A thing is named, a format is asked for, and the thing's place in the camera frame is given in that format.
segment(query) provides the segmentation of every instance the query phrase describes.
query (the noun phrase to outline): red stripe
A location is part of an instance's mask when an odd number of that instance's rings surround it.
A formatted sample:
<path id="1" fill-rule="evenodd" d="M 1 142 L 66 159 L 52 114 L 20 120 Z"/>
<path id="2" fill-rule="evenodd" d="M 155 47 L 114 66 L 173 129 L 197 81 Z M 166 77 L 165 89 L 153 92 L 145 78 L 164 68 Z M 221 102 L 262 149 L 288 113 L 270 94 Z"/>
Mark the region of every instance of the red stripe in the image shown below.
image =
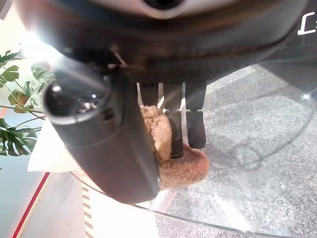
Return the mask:
<path id="1" fill-rule="evenodd" d="M 17 235 L 19 234 L 19 232 L 20 232 L 20 230 L 21 230 L 21 228 L 23 226 L 23 223 L 25 222 L 26 217 L 28 216 L 32 206 L 34 205 L 34 202 L 35 202 L 37 196 L 41 192 L 41 189 L 44 186 L 44 184 L 45 184 L 46 180 L 48 179 L 49 175 L 50 175 L 50 173 L 45 173 L 44 177 L 42 178 L 42 181 L 40 182 L 40 184 L 39 184 L 38 188 L 36 189 L 32 199 L 31 199 L 31 201 L 30 201 L 30 203 L 28 205 L 28 207 L 26 208 L 26 210 L 25 210 L 25 212 L 24 212 L 24 214 L 23 214 L 23 216 L 22 216 L 22 218 L 21 218 L 21 220 L 19 222 L 19 225 L 17 226 L 12 238 L 16 238 Z"/>

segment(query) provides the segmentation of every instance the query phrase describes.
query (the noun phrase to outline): striped edge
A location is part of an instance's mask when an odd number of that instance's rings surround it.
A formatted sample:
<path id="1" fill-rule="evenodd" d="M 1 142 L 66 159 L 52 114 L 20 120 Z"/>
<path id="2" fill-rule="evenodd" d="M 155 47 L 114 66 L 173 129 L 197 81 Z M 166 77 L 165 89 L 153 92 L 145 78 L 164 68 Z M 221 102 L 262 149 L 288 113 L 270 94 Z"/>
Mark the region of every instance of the striped edge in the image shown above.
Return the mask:
<path id="1" fill-rule="evenodd" d="M 94 238 L 93 231 L 93 220 L 91 216 L 89 187 L 82 183 L 82 194 L 83 194 L 83 208 L 84 208 L 84 223 L 85 223 L 85 238 Z"/>
<path id="2" fill-rule="evenodd" d="M 36 189 L 29 205 L 27 206 L 12 238 L 20 238 L 21 237 L 21 234 L 23 233 L 26 224 L 30 220 L 30 217 L 31 217 L 32 213 L 34 212 L 35 207 L 39 203 L 39 200 L 42 197 L 43 192 L 45 191 L 46 187 L 50 183 L 52 175 L 53 175 L 53 173 L 45 173 L 45 175 L 43 176 L 43 178 L 42 178 L 38 188 Z"/>

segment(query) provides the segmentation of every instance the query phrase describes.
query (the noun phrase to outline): green leaf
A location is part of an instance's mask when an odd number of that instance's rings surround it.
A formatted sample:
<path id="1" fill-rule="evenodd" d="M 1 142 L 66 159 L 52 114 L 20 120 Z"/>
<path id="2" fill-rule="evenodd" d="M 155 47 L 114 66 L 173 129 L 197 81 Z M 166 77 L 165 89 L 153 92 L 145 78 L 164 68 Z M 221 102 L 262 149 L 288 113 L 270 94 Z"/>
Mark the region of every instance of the green leaf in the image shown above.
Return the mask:
<path id="1" fill-rule="evenodd" d="M 14 90 L 8 97 L 8 100 L 11 105 L 24 106 L 28 101 L 29 96 L 25 95 L 22 91 Z"/>
<path id="2" fill-rule="evenodd" d="M 55 81 L 55 76 L 39 63 L 33 64 L 31 70 L 34 80 L 26 82 L 23 86 L 24 94 L 29 96 L 25 106 L 30 109 L 39 109 L 42 107 L 43 89 L 49 82 Z"/>
<path id="3" fill-rule="evenodd" d="M 9 128 L 9 125 L 5 122 L 5 120 L 3 118 L 0 118 L 0 127 Z"/>
<path id="4" fill-rule="evenodd" d="M 16 65 L 13 65 L 9 68 L 7 68 L 1 75 L 0 75 L 0 82 L 6 83 L 6 82 L 13 82 L 14 80 L 19 78 L 19 67 Z"/>
<path id="5" fill-rule="evenodd" d="M 21 114 L 21 113 L 27 113 L 26 110 L 24 110 L 23 108 L 20 108 L 18 105 L 16 105 L 16 106 L 14 107 L 13 111 L 14 111 L 15 113 L 19 113 L 19 114 Z"/>
<path id="6" fill-rule="evenodd" d="M 2 119 L 0 123 L 0 155 L 20 156 L 33 151 L 36 143 L 36 133 L 32 128 L 17 129 L 9 127 Z"/>

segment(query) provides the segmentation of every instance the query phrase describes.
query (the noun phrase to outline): glass surface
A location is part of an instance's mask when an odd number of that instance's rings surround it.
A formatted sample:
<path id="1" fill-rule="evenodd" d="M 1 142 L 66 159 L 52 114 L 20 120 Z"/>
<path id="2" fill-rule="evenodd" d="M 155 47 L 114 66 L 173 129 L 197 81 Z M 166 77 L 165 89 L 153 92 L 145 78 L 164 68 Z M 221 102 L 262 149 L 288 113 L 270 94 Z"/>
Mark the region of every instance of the glass surface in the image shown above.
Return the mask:
<path id="1" fill-rule="evenodd" d="M 250 236 L 317 237 L 316 73 L 311 63 L 265 63 L 208 85 L 208 177 L 136 206 Z"/>

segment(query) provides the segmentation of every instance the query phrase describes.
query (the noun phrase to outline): gray carpet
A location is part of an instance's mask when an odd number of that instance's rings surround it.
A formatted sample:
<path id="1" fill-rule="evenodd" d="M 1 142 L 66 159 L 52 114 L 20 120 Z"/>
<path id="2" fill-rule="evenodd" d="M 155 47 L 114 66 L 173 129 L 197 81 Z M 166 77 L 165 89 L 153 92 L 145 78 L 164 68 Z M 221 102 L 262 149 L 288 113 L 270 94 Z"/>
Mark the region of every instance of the gray carpet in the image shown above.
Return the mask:
<path id="1" fill-rule="evenodd" d="M 242 231 L 317 237 L 317 115 L 315 101 L 302 96 L 258 65 L 209 85 L 209 175 L 170 191 L 169 206 L 158 210 Z M 240 237 L 159 216 L 157 224 L 161 238 Z"/>

